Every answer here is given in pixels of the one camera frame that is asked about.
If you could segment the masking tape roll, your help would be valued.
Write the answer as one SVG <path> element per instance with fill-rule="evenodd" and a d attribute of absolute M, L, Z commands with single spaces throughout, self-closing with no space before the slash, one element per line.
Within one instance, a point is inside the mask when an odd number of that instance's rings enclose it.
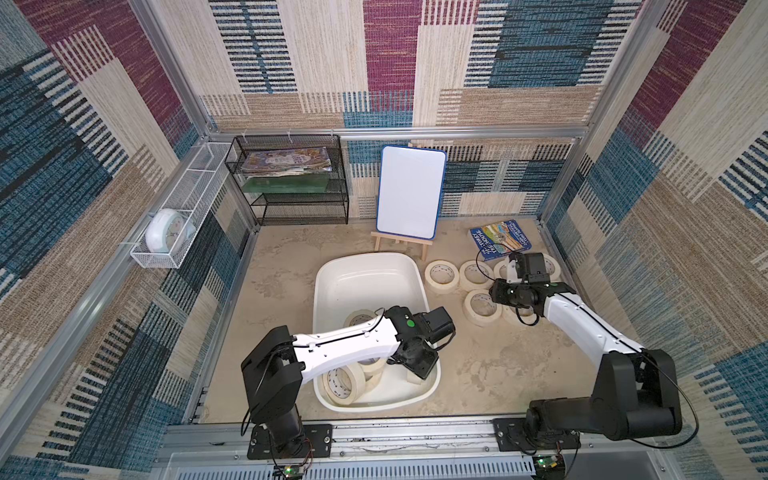
<path fill-rule="evenodd" d="M 460 283 L 459 269 L 451 262 L 435 260 L 424 271 L 426 286 L 438 295 L 454 292 Z"/>
<path fill-rule="evenodd" d="M 544 263 L 545 263 L 545 269 L 547 274 L 549 275 L 549 278 L 552 281 L 560 281 L 561 280 L 561 274 L 562 274 L 562 268 L 560 264 L 557 262 L 557 260 L 546 254 L 543 253 Z"/>
<path fill-rule="evenodd" d="M 494 266 L 494 275 L 496 278 L 507 280 L 509 278 L 510 262 L 508 259 L 500 260 Z"/>
<path fill-rule="evenodd" d="M 489 290 L 494 280 L 493 269 L 482 261 L 468 260 L 459 268 L 459 287 L 462 290 Z"/>

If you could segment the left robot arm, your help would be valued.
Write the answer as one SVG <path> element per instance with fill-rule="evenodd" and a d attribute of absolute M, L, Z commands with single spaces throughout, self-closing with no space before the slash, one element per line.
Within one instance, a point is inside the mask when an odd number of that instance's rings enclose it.
<path fill-rule="evenodd" d="M 296 401 L 302 386 L 343 367 L 377 359 L 425 380 L 456 328 L 445 308 L 413 313 L 394 306 L 354 326 L 319 334 L 270 330 L 241 363 L 248 408 L 241 432 L 254 427 L 247 458 L 305 459 L 330 455 L 329 426 L 307 431 Z"/>

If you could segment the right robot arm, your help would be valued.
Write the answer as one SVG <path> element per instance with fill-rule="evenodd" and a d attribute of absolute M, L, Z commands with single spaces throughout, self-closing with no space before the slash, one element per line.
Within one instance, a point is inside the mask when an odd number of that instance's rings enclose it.
<path fill-rule="evenodd" d="M 540 253 L 509 253 L 514 280 L 497 278 L 492 301 L 513 311 L 530 309 L 534 319 L 560 328 L 594 363 L 595 384 L 588 397 L 534 400 L 522 426 L 531 444 L 573 432 L 601 434 L 644 444 L 681 432 L 681 405 L 674 360 L 649 350 L 600 318 L 569 285 L 552 280 Z"/>

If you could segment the white plastic storage box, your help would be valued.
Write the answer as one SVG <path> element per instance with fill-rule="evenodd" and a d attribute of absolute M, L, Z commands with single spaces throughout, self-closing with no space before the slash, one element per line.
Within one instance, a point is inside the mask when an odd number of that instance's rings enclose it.
<path fill-rule="evenodd" d="M 326 263 L 315 281 L 314 333 L 344 327 L 347 316 L 355 310 L 368 309 L 377 314 L 389 307 L 402 306 L 413 313 L 430 309 L 416 263 L 401 253 L 368 253 L 347 256 Z M 380 383 L 365 392 L 353 404 L 334 403 L 322 377 L 313 380 L 315 394 L 327 409 L 343 414 L 373 414 L 406 407 L 430 397 L 441 380 L 441 365 L 436 364 L 422 385 L 406 381 L 407 369 L 401 365 L 384 368 Z"/>

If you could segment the blue storey book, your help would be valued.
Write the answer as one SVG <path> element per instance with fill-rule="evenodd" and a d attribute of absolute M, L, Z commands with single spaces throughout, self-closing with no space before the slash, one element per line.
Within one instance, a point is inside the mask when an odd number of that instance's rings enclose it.
<path fill-rule="evenodd" d="M 532 248 L 531 241 L 516 220 L 471 228 L 468 235 L 484 261 L 505 257 L 512 251 L 525 252 Z"/>

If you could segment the small wooden easel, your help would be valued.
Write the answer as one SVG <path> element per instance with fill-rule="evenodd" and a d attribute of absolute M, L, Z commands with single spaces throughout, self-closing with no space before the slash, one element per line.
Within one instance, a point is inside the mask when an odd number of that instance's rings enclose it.
<path fill-rule="evenodd" d="M 428 257 L 428 251 L 429 247 L 433 245 L 433 241 L 429 239 L 421 239 L 421 238 L 414 238 L 414 237 L 408 237 L 403 235 L 395 235 L 395 234 L 389 234 L 389 233 L 383 233 L 379 231 L 372 231 L 371 237 L 374 239 L 374 251 L 380 252 L 381 251 L 381 245 L 383 240 L 391 240 L 395 244 L 414 244 L 419 245 L 421 248 L 421 254 L 420 259 L 422 261 L 426 261 Z"/>

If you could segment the green book on shelf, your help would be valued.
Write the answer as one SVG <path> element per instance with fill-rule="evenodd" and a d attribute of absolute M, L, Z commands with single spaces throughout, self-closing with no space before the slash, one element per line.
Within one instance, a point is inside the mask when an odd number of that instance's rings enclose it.
<path fill-rule="evenodd" d="M 241 187 L 244 193 L 322 193 L 330 177 L 327 174 L 308 174 L 283 177 L 251 177 Z"/>

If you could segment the colourful book on shelf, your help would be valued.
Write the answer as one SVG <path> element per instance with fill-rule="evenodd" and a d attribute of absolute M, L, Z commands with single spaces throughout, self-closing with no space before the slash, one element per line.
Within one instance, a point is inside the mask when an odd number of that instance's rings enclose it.
<path fill-rule="evenodd" d="M 331 172 L 332 162 L 326 147 L 253 151 L 239 169 L 254 177 L 283 177 Z"/>

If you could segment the white round alarm clock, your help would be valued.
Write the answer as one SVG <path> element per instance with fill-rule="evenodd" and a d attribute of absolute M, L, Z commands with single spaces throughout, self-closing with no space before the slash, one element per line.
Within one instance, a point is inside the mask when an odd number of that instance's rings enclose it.
<path fill-rule="evenodd" d="M 151 253 L 170 254 L 190 240 L 195 232 L 195 225 L 182 213 L 164 208 L 150 221 L 145 232 L 145 243 Z"/>

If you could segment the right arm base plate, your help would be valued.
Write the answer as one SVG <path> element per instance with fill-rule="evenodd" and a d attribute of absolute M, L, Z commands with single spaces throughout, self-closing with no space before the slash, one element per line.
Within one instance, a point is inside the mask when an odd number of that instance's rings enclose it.
<path fill-rule="evenodd" d="M 524 417 L 494 418 L 491 423 L 501 452 L 534 455 L 545 450 L 575 450 L 581 447 L 578 433 L 535 430 Z"/>

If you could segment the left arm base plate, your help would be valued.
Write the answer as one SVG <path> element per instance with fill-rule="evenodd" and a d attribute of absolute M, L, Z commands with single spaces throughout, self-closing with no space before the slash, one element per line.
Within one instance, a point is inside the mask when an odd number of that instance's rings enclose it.
<path fill-rule="evenodd" d="M 310 460 L 328 458 L 333 442 L 330 423 L 304 425 L 298 435 L 275 440 L 266 427 L 256 426 L 250 435 L 246 458 L 248 460 Z"/>

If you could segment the white board blue frame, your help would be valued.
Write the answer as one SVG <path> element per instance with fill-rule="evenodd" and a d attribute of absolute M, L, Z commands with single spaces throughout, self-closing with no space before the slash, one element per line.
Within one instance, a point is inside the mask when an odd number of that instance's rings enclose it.
<path fill-rule="evenodd" d="M 386 145 L 382 149 L 376 230 L 431 240 L 446 172 L 441 150 Z"/>

